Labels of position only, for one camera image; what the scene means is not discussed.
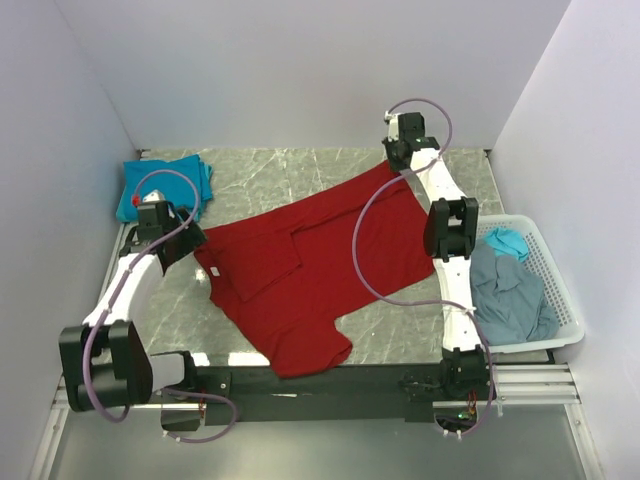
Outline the red t shirt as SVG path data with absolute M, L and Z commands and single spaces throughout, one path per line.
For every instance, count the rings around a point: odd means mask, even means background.
M 427 215 L 381 163 L 265 214 L 210 228 L 195 258 L 211 301 L 281 378 L 333 368 L 350 355 L 337 318 L 434 272 Z

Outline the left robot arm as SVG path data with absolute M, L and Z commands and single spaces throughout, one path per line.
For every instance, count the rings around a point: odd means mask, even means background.
M 146 404 L 162 389 L 176 401 L 193 399 L 200 378 L 187 351 L 146 352 L 134 321 L 145 312 L 167 270 L 203 245 L 206 235 L 184 207 L 159 191 L 137 205 L 137 224 L 118 253 L 116 272 L 81 325 L 59 336 L 69 406 L 90 411 Z

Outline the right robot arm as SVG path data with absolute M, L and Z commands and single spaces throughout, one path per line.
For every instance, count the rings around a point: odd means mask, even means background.
M 387 112 L 384 121 L 390 166 L 397 172 L 412 171 L 429 201 L 423 244 L 433 260 L 444 315 L 439 388 L 447 397 L 460 399 L 491 384 L 470 286 L 479 203 L 454 181 L 436 140 L 426 135 L 422 114 Z

